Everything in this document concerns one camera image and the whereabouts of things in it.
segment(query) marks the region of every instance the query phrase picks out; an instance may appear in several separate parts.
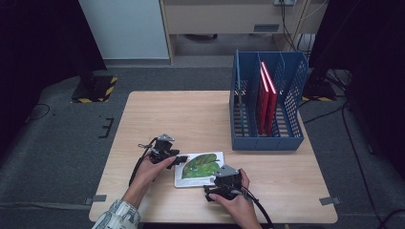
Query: white wall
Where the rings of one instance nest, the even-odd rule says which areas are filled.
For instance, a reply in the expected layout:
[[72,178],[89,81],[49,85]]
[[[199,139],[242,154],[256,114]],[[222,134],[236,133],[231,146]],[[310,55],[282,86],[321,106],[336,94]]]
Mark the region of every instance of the white wall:
[[79,0],[104,59],[168,59],[159,0]]

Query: person's right hand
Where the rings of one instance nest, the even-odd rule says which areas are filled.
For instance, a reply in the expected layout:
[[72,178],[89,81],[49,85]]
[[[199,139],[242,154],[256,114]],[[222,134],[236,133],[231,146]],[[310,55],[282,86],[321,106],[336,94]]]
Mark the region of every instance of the person's right hand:
[[[241,175],[242,185],[248,189],[249,179],[243,169],[241,169]],[[210,194],[209,197],[221,204],[233,220],[243,229],[262,228],[259,220],[257,220],[253,202],[250,199],[246,199],[243,195],[238,195],[232,200],[228,200],[216,194]]]

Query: person's left hand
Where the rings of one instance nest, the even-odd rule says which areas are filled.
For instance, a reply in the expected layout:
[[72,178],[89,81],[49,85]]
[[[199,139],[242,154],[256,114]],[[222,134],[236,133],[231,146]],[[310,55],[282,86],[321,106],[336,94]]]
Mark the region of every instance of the person's left hand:
[[148,192],[152,181],[163,169],[172,164],[176,159],[175,156],[171,156],[158,164],[154,164],[150,161],[149,155],[150,153],[145,156],[142,163],[139,165],[131,186],[122,197],[122,200],[131,203],[136,208],[139,208],[140,202],[143,196]]

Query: photo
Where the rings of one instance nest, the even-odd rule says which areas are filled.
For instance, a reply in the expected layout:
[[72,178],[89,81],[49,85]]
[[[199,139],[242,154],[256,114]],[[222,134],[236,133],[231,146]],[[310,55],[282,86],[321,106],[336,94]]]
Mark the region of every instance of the photo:
[[224,165],[224,153],[187,155],[187,162],[175,167],[175,186],[184,188],[214,185],[215,176],[213,174]]

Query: blue plastic basket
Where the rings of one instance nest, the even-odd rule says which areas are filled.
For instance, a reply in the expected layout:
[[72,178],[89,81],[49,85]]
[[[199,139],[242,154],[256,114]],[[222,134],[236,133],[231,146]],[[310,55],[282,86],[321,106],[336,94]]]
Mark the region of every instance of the blue plastic basket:
[[[260,63],[265,61],[276,86],[277,108],[271,136],[256,123]],[[308,73],[301,52],[238,52],[234,56],[229,113],[234,151],[294,151],[304,140],[297,112]]]

